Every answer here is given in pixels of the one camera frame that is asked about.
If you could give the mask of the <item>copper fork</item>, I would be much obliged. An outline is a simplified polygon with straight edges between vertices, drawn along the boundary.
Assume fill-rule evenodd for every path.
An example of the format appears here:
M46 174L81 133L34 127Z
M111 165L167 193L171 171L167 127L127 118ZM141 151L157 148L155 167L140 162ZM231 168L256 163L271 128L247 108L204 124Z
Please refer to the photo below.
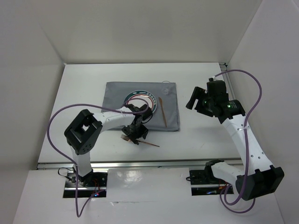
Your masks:
M126 135L121 135L121 138L125 141L128 141L128 142L133 142L134 144L139 144L139 143L142 143L142 144L146 144L146 145L150 145L150 146L154 146L154 147L159 147L158 145L155 145L155 144L152 144L152 143L149 143L149 142L145 142L145 141L142 141L142 140L135 140L135 141L132 141L128 136Z

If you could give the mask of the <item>clear plastic cup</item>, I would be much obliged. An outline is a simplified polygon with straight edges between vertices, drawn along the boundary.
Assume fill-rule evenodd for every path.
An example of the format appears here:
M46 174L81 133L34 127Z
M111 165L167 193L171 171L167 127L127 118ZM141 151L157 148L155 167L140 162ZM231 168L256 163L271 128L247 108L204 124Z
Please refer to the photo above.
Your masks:
M168 81L168 80L164 80L163 82L162 82L162 93L164 94L164 95L169 95L169 93L171 92L171 88L172 88L172 86L173 86L173 83L171 83L170 81Z

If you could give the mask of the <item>grey cloth placemat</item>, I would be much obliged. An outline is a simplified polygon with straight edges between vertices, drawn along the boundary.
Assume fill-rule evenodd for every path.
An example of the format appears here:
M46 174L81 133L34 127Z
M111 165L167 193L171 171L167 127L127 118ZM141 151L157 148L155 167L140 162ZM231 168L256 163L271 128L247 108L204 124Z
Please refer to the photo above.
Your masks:
M169 95L162 93L162 85L162 83L158 82L107 82L102 106L118 109L124 104L124 98L129 93L137 90L149 91L157 98L157 109L145 126L152 131L178 131L180 129L180 121L176 83L173 83ZM164 125L158 97L163 100L167 127Z

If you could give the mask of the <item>white plate green red rim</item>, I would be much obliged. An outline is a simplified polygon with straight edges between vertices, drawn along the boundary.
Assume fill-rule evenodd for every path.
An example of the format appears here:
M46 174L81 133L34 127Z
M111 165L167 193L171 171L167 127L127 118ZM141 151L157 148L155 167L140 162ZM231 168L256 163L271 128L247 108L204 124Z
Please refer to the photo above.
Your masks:
M145 90L137 90L129 93L124 98L124 103L133 104L134 106L139 108L144 104L147 104L153 114L157 109L157 98L152 93Z

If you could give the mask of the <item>copper knife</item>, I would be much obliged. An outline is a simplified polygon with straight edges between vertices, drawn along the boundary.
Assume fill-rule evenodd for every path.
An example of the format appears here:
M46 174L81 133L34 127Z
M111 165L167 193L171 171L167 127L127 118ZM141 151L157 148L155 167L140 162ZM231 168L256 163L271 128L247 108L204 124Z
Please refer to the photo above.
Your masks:
M164 125L165 125L165 127L167 127L167 121L166 121L166 117L165 117L165 113L164 113L164 107L163 107L163 100L160 97L158 97L158 100L159 100L161 111L162 111Z

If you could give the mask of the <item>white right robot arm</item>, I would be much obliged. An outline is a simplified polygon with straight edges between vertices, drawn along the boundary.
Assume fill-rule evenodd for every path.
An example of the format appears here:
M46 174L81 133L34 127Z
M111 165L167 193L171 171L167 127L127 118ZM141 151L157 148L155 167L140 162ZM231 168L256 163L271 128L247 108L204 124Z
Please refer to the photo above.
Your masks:
M244 170L234 168L223 160L209 161L205 165L205 180L209 183L224 180L236 187L245 201L274 193L285 174L281 167L274 167L261 149L243 106L238 100L229 99L224 81L210 78L206 85L207 89L194 88L186 107L218 118L232 138Z

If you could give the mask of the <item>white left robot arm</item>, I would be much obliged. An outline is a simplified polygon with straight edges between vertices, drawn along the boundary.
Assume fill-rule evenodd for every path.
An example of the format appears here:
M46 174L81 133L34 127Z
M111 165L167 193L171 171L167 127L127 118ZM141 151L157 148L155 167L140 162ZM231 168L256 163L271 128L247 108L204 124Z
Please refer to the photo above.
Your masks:
M82 110L64 132L67 143L72 147L72 158L76 163L73 167L76 182L81 186L87 186L94 179L90 151L102 132L122 127L124 135L138 145L139 138L145 139L149 132L144 122L152 116L152 110L146 104L141 107L129 104L117 112L101 112L98 115L94 115L88 109Z

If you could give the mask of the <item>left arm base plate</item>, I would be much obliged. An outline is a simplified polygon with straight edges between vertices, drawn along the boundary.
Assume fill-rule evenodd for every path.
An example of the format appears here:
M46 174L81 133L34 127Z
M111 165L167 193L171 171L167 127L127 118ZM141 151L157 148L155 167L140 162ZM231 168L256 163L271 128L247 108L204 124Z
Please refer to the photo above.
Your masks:
M59 168L57 174L65 179L63 198L75 198L76 175L70 168ZM95 198L107 196L108 172L93 172L83 182L78 182L78 198L89 198L92 194Z

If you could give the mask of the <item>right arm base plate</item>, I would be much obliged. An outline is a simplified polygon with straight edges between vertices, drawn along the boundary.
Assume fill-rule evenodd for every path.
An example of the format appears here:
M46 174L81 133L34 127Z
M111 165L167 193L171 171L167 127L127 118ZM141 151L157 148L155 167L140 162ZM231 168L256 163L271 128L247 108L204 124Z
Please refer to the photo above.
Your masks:
M192 196L219 195L228 186L221 179L209 179L204 170L190 170L185 178L191 184Z

